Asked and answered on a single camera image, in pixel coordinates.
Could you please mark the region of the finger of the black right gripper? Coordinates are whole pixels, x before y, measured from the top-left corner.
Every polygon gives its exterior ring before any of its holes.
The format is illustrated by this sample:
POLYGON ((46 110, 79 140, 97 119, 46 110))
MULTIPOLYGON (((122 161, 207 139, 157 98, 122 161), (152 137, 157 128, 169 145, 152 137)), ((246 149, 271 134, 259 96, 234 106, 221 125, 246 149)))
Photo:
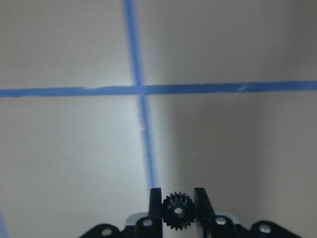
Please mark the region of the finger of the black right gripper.
POLYGON ((194 204, 198 220, 211 220, 214 217, 214 209, 204 188, 194 188, 194 204))

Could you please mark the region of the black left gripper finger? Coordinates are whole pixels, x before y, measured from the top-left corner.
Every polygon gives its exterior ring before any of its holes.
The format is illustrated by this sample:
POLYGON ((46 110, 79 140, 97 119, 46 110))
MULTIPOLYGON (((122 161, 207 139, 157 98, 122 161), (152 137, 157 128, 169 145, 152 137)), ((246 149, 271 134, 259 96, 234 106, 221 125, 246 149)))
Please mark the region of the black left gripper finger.
POLYGON ((162 219, 161 188, 150 189, 150 201, 148 216, 154 219, 162 219))

